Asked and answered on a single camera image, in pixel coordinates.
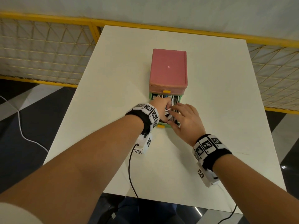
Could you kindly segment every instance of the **floor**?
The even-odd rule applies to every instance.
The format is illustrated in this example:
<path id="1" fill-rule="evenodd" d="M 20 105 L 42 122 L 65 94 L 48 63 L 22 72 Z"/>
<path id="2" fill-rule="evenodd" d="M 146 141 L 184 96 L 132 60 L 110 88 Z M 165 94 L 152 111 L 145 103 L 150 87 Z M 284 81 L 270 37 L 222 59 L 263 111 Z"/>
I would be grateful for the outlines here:
<path id="1" fill-rule="evenodd" d="M 20 110 L 24 136 L 48 149 L 75 91 L 75 88 L 0 80 L 0 95 Z M 287 191 L 299 199 L 299 115 L 268 111 L 266 114 Z M 47 155 L 38 145 L 21 137 L 16 111 L 1 98 L 0 148 L 0 192 L 42 166 Z M 101 197 L 89 223 L 97 223 L 108 208 L 107 197 Z M 228 212 L 196 210 L 183 205 L 177 206 L 177 213 L 186 224 L 217 223 L 229 216 Z M 244 216 L 235 214 L 224 223 L 248 222 Z"/>

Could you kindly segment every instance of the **wristband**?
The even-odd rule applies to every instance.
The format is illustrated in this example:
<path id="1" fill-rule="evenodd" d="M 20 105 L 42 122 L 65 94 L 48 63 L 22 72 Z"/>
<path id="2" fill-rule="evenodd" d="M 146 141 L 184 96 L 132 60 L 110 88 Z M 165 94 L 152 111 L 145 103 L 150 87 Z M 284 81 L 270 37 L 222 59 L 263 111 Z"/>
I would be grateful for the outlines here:
<path id="1" fill-rule="evenodd" d="M 205 134 L 197 139 L 193 147 L 194 156 L 204 169 L 213 171 L 215 161 L 223 155 L 232 154 L 230 150 L 215 136 Z"/>
<path id="2" fill-rule="evenodd" d="M 157 109 L 149 103 L 142 103 L 134 106 L 125 114 L 125 116 L 126 115 L 138 116 L 143 121 L 144 128 L 141 132 L 142 135 L 148 135 L 159 122 L 159 113 Z"/>

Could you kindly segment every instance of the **person's right arm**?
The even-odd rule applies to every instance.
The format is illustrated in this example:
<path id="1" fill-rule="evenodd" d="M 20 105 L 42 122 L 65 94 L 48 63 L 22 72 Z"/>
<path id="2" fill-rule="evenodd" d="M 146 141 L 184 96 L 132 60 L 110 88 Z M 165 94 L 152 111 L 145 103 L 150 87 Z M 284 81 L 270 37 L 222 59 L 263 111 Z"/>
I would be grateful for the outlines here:
<path id="1" fill-rule="evenodd" d="M 181 113 L 170 111 L 181 127 L 172 121 L 168 123 L 193 147 L 196 140 L 206 134 L 197 110 L 180 103 L 172 109 Z M 299 201 L 237 157 L 231 154 L 220 157 L 215 161 L 213 171 L 251 224 L 299 223 Z"/>

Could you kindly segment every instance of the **bundle of cables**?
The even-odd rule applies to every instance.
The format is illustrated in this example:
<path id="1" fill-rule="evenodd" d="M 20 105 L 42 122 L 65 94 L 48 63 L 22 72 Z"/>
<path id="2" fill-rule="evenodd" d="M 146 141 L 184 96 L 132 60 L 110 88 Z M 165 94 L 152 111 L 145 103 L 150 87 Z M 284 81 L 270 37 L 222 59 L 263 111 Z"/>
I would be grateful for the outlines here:
<path id="1" fill-rule="evenodd" d="M 162 97 L 162 98 L 170 97 L 170 99 L 171 99 L 171 106 L 176 105 L 176 103 L 179 100 L 179 96 L 177 96 L 177 95 L 153 94 L 152 95 L 152 99 L 154 99 L 155 97 Z M 167 117 L 168 120 L 174 121 L 176 124 L 179 125 L 179 122 L 172 115 L 170 115 L 170 113 L 168 112 L 169 110 L 170 110 L 170 108 L 169 109 L 165 108 L 165 116 Z"/>

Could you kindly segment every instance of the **wire mesh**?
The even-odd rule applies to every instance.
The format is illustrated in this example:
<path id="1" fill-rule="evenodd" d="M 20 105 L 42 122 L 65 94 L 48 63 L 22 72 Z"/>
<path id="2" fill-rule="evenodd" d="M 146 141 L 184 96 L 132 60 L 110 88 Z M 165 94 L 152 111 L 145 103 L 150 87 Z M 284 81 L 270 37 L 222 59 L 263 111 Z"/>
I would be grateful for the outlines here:
<path id="1" fill-rule="evenodd" d="M 264 106 L 299 111 L 299 49 L 247 46 Z"/>
<path id="2" fill-rule="evenodd" d="M 88 26 L 1 18 L 0 75 L 78 84 L 95 41 Z"/>

